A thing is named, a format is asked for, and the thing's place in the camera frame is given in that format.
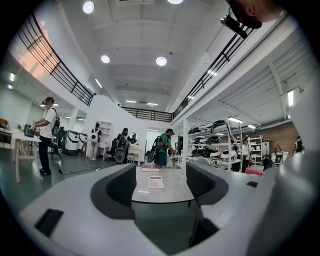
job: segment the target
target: black panel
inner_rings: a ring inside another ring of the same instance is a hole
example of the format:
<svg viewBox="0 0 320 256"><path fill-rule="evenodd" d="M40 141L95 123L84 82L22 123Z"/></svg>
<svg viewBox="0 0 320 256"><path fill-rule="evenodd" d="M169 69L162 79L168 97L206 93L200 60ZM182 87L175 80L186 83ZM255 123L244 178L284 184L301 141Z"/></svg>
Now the black panel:
<svg viewBox="0 0 320 256"><path fill-rule="evenodd" d="M223 178L190 162L186 163L186 178L186 183L199 206L217 203L229 190L229 185Z"/></svg>
<svg viewBox="0 0 320 256"><path fill-rule="evenodd" d="M64 212L60 210L48 209L34 227L45 236L50 237L63 213Z"/></svg>
<svg viewBox="0 0 320 256"><path fill-rule="evenodd" d="M134 163L97 181L90 193L94 206L111 219L134 219L131 200L137 186Z"/></svg>

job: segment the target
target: white wall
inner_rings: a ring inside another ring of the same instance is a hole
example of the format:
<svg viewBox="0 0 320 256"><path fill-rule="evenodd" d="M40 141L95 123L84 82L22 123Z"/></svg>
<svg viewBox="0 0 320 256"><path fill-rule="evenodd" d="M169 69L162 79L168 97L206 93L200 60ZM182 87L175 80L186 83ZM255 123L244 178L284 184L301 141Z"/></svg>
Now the white wall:
<svg viewBox="0 0 320 256"><path fill-rule="evenodd" d="M0 118L8 121L10 130L16 128L17 125L23 127L27 123L31 104L30 100L14 90L0 85Z"/></svg>
<svg viewBox="0 0 320 256"><path fill-rule="evenodd" d="M97 121L113 123L113 128L108 142L109 145L111 145L111 141L117 137L124 128L128 128L129 134L135 132L138 136L138 142L141 148L140 161L143 162L145 160L148 126L143 120L137 119L132 114L113 103L107 97L103 95L96 95L93 97L85 118L84 132L87 134L91 133L91 129Z"/></svg>

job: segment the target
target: wooden table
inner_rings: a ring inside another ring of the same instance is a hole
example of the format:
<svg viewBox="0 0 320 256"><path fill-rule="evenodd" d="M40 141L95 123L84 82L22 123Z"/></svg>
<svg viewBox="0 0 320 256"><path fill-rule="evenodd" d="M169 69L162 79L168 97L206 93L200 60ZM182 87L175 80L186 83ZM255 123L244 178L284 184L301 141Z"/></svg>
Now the wooden table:
<svg viewBox="0 0 320 256"><path fill-rule="evenodd" d="M14 139L14 152L12 156L12 161L15 163L15 178L16 182L20 183L19 162L20 160L37 159L36 142L41 142L41 140L35 136L25 136L23 130L20 129L14 129L12 133L12 138ZM25 150L25 148L22 146L22 141L27 141L28 143L32 142L32 150L30 150L29 145L27 145L27 149Z"/></svg>

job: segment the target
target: ceiling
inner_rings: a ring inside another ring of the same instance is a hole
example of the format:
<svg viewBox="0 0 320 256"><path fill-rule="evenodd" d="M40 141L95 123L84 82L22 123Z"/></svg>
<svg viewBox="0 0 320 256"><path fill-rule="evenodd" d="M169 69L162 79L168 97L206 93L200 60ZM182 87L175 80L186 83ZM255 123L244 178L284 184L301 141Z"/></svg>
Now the ceiling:
<svg viewBox="0 0 320 256"><path fill-rule="evenodd" d="M0 68L1 86L7 86L11 72L15 74L15 79L14 82L11 82L10 84L13 86L13 90L16 93L30 100L33 104L39 107L46 97L53 97L55 103L59 104L59 106L55 107L57 114L61 117L69 117L71 115L74 109L72 104L60 98L45 87L41 82L27 72L10 53L8 53L3 59L2 66ZM79 110L78 116L85 118L86 113Z"/></svg>
<svg viewBox="0 0 320 256"><path fill-rule="evenodd" d="M81 49L85 54L94 52L110 57L110 63L100 60L100 64L111 70L121 106L148 109L138 103L143 101L156 103L155 110L165 111L192 40L215 1L184 0L171 4L155 0L154 4L124 6L117 5L116 0L93 2L93 13L85 14L82 1L61 1ZM89 50L93 46L84 43L83 37L91 37L95 49ZM167 59L165 66L156 64L160 56Z"/></svg>
<svg viewBox="0 0 320 256"><path fill-rule="evenodd" d="M270 61L237 89L219 98L217 106L213 105L207 111L198 111L191 116L191 120L203 124L232 116L244 121L242 126L247 126L287 119L287 111L290 109L288 92L293 90L294 103L299 101L303 90L308 90L317 72L316 61L303 40L286 48ZM283 90L282 97L277 80Z"/></svg>

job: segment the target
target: man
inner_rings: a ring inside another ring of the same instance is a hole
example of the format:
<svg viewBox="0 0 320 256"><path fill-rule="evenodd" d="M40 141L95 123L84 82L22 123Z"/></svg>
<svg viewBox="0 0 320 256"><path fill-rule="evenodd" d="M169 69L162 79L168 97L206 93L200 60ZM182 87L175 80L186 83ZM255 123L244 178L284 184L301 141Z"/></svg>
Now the man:
<svg viewBox="0 0 320 256"><path fill-rule="evenodd" d="M159 169L162 168L162 166L167 166L167 151L168 149L171 151L173 155L176 154L176 151L171 146L171 136L174 134L174 130L167 129L165 131L165 134L161 135L161 139L163 142L162 148L157 148L155 150L155 158L154 163L155 166Z"/></svg>
<svg viewBox="0 0 320 256"><path fill-rule="evenodd" d="M242 145L242 173L246 172L246 168L249 165L249 156L251 153L251 146L248 144L248 138L243 139L243 145Z"/></svg>
<svg viewBox="0 0 320 256"><path fill-rule="evenodd" d="M55 123L57 112L54 108L55 100L52 97L47 97L43 102L47 109L45 117L35 122L35 127L40 127L40 140L39 143L39 158L42 165L40 174L42 176L51 175L48 158L48 146L52 139L52 126Z"/></svg>

